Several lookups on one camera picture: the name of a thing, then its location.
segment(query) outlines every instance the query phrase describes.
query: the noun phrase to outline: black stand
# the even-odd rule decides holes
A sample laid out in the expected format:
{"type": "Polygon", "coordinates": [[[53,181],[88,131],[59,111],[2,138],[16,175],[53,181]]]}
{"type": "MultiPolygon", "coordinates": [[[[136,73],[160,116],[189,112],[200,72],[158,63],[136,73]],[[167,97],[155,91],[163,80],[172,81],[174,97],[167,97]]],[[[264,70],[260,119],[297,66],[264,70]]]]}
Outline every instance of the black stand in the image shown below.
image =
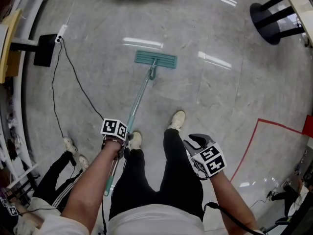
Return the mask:
{"type": "Polygon", "coordinates": [[[50,67],[57,34],[40,36],[39,41],[13,39],[10,50],[35,52],[34,65],[50,67]]]}
{"type": "Polygon", "coordinates": [[[254,26],[260,35],[271,45],[277,45],[280,39],[304,32],[303,27],[280,31],[278,20],[294,14],[293,8],[290,6],[275,14],[272,14],[268,9],[283,0],[270,0],[263,5],[253,3],[250,7],[250,15],[254,26]]]}

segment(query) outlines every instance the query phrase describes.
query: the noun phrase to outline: shoe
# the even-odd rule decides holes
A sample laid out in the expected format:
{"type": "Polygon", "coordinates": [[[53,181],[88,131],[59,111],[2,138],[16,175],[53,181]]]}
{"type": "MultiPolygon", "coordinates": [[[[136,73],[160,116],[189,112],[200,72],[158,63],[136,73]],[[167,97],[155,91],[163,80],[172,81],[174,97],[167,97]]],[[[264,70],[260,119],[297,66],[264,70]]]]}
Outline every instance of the shoe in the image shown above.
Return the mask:
{"type": "Polygon", "coordinates": [[[87,170],[89,167],[89,161],[84,155],[79,155],[79,165],[83,171],[87,170]]]}
{"type": "Polygon", "coordinates": [[[72,139],[68,137],[63,138],[63,142],[65,144],[65,150],[71,152],[73,155],[77,152],[77,148],[75,145],[73,145],[72,139]]]}
{"type": "Polygon", "coordinates": [[[142,142],[141,133],[138,131],[134,131],[133,136],[134,136],[133,139],[130,140],[131,150],[139,150],[142,142]]]}
{"type": "Polygon", "coordinates": [[[178,111],[174,114],[172,118],[172,123],[170,124],[168,129],[175,129],[175,130],[180,131],[184,122],[185,122],[185,112],[178,111]]]}

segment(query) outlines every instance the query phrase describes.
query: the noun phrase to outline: gray marble floor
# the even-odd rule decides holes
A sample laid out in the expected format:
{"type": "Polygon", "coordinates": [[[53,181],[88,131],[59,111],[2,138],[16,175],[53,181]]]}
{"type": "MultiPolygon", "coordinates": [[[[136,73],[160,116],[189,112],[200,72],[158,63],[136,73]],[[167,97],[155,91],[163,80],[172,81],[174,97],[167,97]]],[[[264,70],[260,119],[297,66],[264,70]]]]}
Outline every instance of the gray marble floor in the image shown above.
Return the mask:
{"type": "MultiPolygon", "coordinates": [[[[87,95],[106,118],[127,121],[148,69],[134,63],[137,49],[178,56],[175,70],[158,68],[134,123],[143,133],[146,175],[155,190],[165,166],[163,131],[177,109],[186,112],[181,137],[195,132],[209,134],[224,151],[229,178],[243,157],[258,118],[302,131],[306,115],[312,111],[312,53],[304,48],[302,37],[288,37],[271,46],[260,37],[249,15],[253,2],[268,0],[226,1],[76,0],[73,6],[74,0],[48,0],[38,19],[34,39],[57,33],[71,14],[64,35],[68,54],[87,95]]],[[[286,5],[284,2],[273,10],[286,5]]],[[[281,28],[293,27],[292,20],[281,20],[281,28]]],[[[59,49],[55,47],[50,68],[33,66],[30,55],[25,69],[25,121],[30,148],[42,174],[64,151],[51,89],[59,49]]],[[[64,135],[92,161],[101,146],[102,121],[80,90],[64,51],[54,86],[64,135]]],[[[306,142],[300,134],[259,123],[233,179],[249,206],[265,199],[292,171],[306,142]]],[[[72,170],[68,165],[59,183],[72,170]]],[[[204,182],[203,188],[203,203],[215,201],[210,182],[204,182]]],[[[110,198],[104,202],[108,220],[110,198]]],[[[259,202],[252,210],[259,217],[269,205],[259,202]]],[[[225,233],[221,215],[215,210],[207,210],[204,225],[206,231],[216,230],[208,234],[225,233]]]]}

